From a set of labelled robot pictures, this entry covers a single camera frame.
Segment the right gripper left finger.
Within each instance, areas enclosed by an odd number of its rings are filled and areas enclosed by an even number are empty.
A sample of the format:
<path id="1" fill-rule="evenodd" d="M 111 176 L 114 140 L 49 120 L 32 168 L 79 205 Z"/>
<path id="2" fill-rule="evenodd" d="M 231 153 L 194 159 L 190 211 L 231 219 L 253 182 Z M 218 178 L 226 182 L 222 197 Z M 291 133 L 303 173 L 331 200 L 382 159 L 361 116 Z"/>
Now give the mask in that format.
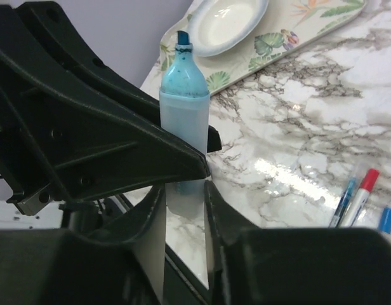
<path id="1" fill-rule="evenodd" d="M 161 304 L 165 232 L 162 186 L 87 236 L 0 230 L 0 304 Z"/>

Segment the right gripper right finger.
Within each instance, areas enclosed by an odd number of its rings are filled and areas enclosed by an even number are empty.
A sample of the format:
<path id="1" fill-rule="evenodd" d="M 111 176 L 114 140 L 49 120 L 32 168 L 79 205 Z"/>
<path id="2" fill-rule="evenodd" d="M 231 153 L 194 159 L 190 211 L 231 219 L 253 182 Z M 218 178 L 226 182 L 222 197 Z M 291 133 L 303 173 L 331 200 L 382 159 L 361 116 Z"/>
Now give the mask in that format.
<path id="1" fill-rule="evenodd" d="M 372 229 L 262 229 L 204 185 L 212 304 L 391 304 L 391 244 Z"/>

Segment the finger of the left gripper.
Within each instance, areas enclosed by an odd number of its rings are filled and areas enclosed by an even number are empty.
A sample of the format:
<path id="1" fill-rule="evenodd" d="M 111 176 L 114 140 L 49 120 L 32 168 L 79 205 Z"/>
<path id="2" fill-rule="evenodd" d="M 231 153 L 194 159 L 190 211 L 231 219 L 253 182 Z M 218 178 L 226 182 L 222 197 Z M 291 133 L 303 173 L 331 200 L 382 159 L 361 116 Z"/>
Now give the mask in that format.
<path id="1" fill-rule="evenodd" d="M 106 147 L 147 146 L 152 152 L 161 141 L 186 141 L 161 129 L 158 101 L 107 67 L 84 42 L 62 7 L 53 1 L 26 2 L 16 8 L 24 26 L 46 53 L 86 86 L 112 99 L 141 118 L 138 128 L 119 126 L 109 118 L 72 111 L 65 114 L 65 152 L 103 151 Z"/>

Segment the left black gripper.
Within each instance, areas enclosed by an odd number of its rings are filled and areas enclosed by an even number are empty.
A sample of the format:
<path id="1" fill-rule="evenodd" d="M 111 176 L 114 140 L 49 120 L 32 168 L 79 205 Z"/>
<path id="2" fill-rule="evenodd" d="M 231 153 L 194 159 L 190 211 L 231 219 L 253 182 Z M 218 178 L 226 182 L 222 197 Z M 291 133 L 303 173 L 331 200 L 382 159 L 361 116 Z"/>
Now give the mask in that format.
<path id="1" fill-rule="evenodd" d="M 209 173 L 200 152 L 85 85 L 36 43 L 0 43 L 0 174 L 21 214 Z"/>

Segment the light blue marker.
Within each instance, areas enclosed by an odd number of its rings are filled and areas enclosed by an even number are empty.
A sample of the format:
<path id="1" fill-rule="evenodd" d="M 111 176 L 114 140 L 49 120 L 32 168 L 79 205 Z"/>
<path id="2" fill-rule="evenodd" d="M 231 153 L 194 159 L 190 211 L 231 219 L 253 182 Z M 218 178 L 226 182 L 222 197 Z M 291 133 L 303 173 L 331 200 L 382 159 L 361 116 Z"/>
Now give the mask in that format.
<path id="1" fill-rule="evenodd" d="M 161 126 L 207 153 L 210 94 L 207 82 L 193 59 L 187 32 L 177 32 L 175 59 L 161 80 L 159 104 Z M 201 214 L 204 181 L 166 185 L 166 203 L 171 213 L 193 219 Z"/>

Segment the blue gel pen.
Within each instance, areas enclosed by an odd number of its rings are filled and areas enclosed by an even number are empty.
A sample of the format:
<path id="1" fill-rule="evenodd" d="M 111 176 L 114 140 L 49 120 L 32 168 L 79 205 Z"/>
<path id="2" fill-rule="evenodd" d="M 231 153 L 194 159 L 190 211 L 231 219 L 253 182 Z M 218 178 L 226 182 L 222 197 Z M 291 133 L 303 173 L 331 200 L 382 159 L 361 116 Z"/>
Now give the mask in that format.
<path id="1" fill-rule="evenodd" d="M 351 197 L 357 188 L 358 181 L 363 178 L 366 164 L 359 161 L 350 171 L 347 183 L 341 194 L 341 198 L 329 223 L 329 228 L 338 227 L 341 219 L 350 203 Z"/>

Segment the white marker blue tip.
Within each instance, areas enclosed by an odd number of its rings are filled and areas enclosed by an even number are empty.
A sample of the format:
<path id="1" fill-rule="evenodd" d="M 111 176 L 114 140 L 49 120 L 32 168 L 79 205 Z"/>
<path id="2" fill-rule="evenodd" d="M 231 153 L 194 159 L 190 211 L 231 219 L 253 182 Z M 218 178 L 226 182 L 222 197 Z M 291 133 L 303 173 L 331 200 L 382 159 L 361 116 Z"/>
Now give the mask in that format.
<path id="1" fill-rule="evenodd" d="M 391 207 L 385 207 L 378 224 L 379 232 L 391 234 Z"/>

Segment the white marker red tip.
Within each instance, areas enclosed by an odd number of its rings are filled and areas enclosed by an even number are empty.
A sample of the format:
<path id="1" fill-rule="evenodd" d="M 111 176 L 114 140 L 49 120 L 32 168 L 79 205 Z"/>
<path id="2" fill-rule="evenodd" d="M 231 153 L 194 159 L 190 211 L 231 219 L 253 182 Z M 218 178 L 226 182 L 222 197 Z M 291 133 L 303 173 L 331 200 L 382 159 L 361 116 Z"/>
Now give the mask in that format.
<path id="1" fill-rule="evenodd" d="M 357 220 L 362 208 L 367 202 L 370 193 L 372 192 L 374 185 L 380 175 L 380 171 L 374 168 L 370 168 L 365 177 L 363 178 L 359 189 L 357 190 L 352 202 L 347 208 L 345 215 L 343 216 L 340 227 L 351 227 Z"/>

